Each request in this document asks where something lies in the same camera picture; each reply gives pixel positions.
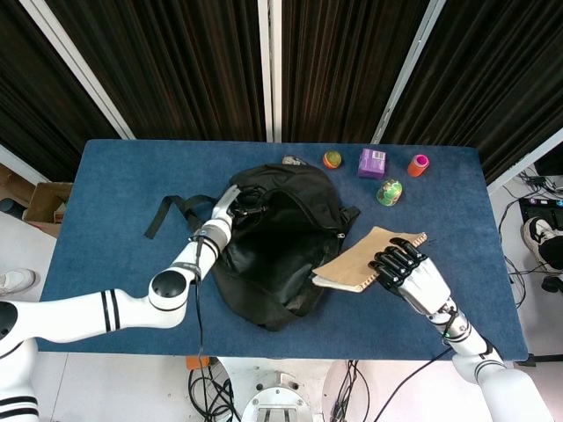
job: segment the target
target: notebook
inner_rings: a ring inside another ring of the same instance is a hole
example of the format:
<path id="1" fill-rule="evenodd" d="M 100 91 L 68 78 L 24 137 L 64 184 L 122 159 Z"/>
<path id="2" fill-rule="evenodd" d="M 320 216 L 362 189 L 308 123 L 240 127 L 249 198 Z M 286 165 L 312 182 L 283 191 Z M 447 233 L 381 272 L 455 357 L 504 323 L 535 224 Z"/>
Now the notebook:
<path id="1" fill-rule="evenodd" d="M 391 245 L 389 241 L 394 237 L 402 237 L 415 247 L 428 238 L 426 233 L 394 233 L 376 226 L 350 249 L 331 262 L 314 269 L 316 275 L 313 277 L 313 283 L 321 287 L 361 293 L 377 277 L 377 273 L 368 267 L 368 263 L 373 260 L 376 252 Z"/>

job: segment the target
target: orange cup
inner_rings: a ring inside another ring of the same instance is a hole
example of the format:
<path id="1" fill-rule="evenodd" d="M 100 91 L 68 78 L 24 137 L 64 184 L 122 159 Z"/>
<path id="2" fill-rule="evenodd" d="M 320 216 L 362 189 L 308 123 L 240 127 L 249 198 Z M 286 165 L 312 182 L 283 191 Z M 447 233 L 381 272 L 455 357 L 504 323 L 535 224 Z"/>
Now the orange cup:
<path id="1" fill-rule="evenodd" d="M 414 178 L 418 178 L 430 165 L 430 160 L 427 156 L 417 154 L 413 157 L 413 161 L 408 165 L 408 174 Z"/>

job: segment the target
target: striped curtain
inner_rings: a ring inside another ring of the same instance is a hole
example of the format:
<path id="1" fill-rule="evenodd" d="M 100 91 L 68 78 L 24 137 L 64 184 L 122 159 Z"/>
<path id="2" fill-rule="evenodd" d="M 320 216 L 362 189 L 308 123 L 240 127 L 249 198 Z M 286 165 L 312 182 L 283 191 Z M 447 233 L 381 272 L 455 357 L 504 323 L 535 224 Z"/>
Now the striped curtain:
<path id="1" fill-rule="evenodd" d="M 0 143 L 71 181 L 87 140 L 117 134 L 17 0 L 0 7 Z"/>
<path id="2" fill-rule="evenodd" d="M 370 142 L 427 6 L 283 0 L 283 141 Z"/>
<path id="3" fill-rule="evenodd" d="M 265 141 L 256 0 L 48 0 L 138 138 Z"/>
<path id="4" fill-rule="evenodd" d="M 448 1 L 384 143 L 479 150 L 487 182 L 563 127 L 563 3 Z"/>

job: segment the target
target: black backpack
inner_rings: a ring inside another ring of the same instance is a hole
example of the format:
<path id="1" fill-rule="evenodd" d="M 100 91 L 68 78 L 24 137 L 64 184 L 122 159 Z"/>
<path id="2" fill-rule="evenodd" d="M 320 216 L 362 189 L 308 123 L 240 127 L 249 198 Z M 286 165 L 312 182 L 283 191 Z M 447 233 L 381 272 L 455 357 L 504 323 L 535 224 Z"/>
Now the black backpack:
<path id="1" fill-rule="evenodd" d="M 262 165 L 233 176 L 232 185 L 241 191 L 232 239 L 211 272 L 236 314 L 277 331 L 315 307 L 323 289 L 312 270 L 338 256 L 360 211 L 341 207 L 329 178 L 309 165 Z M 193 208 L 202 202 L 216 200 L 165 197 L 145 236 L 156 234 L 171 203 L 198 229 L 203 220 Z"/>

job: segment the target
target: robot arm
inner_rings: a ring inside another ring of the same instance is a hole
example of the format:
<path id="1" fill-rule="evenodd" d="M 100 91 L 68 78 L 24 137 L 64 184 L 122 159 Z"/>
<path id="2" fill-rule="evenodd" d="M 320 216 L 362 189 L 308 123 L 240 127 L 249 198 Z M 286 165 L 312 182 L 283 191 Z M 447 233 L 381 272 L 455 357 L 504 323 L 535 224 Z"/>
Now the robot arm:
<path id="1" fill-rule="evenodd" d="M 404 239 L 391 240 L 369 266 L 393 294 L 425 315 L 456 352 L 458 373 L 481 387 L 494 422 L 553 422 L 530 377 L 506 368 L 494 346 L 482 338 L 450 297 L 450 289 L 430 258 Z"/>
<path id="2" fill-rule="evenodd" d="M 239 194 L 236 186 L 225 192 L 211 220 L 193 234 L 168 268 L 152 278 L 143 298 L 111 289 L 53 302 L 0 302 L 0 419 L 38 420 L 29 382 L 37 351 L 34 338 L 68 343 L 128 327 L 180 324 L 190 284 L 207 275 L 230 241 L 230 206 Z"/>

